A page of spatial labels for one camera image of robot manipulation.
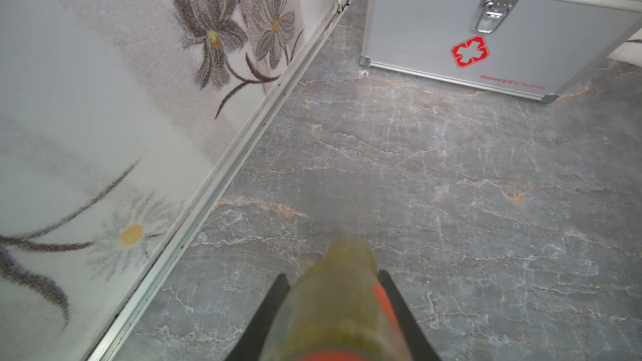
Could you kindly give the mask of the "green Fairy bottle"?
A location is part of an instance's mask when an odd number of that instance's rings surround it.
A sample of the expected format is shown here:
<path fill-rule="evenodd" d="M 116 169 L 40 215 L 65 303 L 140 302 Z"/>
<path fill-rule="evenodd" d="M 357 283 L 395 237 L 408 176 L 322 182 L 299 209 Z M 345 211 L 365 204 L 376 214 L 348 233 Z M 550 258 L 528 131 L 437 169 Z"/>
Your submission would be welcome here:
<path fill-rule="evenodd" d="M 409 360 L 369 244 L 342 237 L 291 288 L 262 360 Z"/>

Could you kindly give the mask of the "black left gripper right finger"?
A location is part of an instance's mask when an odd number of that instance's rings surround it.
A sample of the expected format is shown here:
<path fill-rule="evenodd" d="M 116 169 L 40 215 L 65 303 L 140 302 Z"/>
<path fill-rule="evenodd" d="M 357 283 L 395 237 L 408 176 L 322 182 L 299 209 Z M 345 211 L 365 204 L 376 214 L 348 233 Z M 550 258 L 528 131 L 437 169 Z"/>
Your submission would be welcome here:
<path fill-rule="evenodd" d="M 394 283 L 391 275 L 384 269 L 379 270 L 379 279 L 391 303 L 392 311 L 399 323 L 401 332 L 414 361 L 441 361 L 434 351 L 418 322 L 409 309 L 401 292 Z"/>

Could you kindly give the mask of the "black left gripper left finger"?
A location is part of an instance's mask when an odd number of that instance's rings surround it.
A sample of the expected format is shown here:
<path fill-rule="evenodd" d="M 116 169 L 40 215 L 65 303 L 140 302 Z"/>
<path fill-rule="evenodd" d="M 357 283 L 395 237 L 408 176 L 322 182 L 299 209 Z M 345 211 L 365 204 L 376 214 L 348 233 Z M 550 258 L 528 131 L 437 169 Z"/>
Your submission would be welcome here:
<path fill-rule="evenodd" d="M 279 274 L 225 361 L 258 361 L 280 306 L 290 289 L 285 273 Z"/>

